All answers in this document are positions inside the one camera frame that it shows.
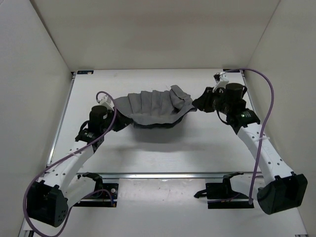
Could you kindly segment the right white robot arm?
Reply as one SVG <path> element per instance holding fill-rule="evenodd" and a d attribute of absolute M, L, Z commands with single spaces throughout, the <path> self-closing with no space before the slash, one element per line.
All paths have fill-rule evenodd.
<path fill-rule="evenodd" d="M 234 172 L 223 176 L 219 192 L 224 199 L 243 194 L 258 201 L 268 215 L 299 207 L 308 181 L 303 174 L 296 174 L 277 153 L 269 138 L 262 131 L 262 124 L 255 112 L 246 107 L 243 99 L 247 87 L 229 83 L 224 88 L 207 87 L 193 105 L 205 113 L 226 115 L 223 122 L 229 125 L 246 145 L 261 171 L 262 181 L 256 175 Z"/>

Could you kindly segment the grey pleated skirt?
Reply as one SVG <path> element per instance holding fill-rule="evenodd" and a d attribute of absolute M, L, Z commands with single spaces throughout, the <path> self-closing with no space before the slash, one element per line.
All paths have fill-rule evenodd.
<path fill-rule="evenodd" d="M 189 112 L 196 112 L 191 96 L 178 85 L 165 91 L 141 91 L 115 99 L 117 110 L 135 128 L 173 128 Z"/>

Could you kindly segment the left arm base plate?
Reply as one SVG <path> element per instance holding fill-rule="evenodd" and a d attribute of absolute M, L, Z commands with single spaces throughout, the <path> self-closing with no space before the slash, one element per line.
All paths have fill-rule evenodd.
<path fill-rule="evenodd" d="M 84 177 L 93 180 L 95 183 L 94 193 L 78 201 L 75 207 L 109 207 L 117 206 L 119 194 L 118 181 L 104 181 L 101 175 L 97 173 L 86 172 L 78 175 L 78 178 Z"/>

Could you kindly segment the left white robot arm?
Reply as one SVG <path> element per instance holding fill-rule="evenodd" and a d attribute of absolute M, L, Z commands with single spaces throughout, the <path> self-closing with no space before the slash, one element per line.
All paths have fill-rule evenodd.
<path fill-rule="evenodd" d="M 78 171 L 91 158 L 110 132 L 118 132 L 132 120 L 116 110 L 97 105 L 92 107 L 75 137 L 68 155 L 52 164 L 40 181 L 35 180 L 26 191 L 25 216 L 53 227 L 59 227 L 71 207 L 90 194 L 103 192 L 102 178 L 96 173 Z"/>

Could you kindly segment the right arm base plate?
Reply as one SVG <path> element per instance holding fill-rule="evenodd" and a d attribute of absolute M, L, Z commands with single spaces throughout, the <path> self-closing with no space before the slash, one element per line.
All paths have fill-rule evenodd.
<path fill-rule="evenodd" d="M 243 172 L 223 176 L 221 183 L 206 183 L 205 189 L 195 193 L 194 198 L 207 198 L 208 209 L 252 209 L 248 196 L 232 189 L 232 178 L 246 178 Z"/>

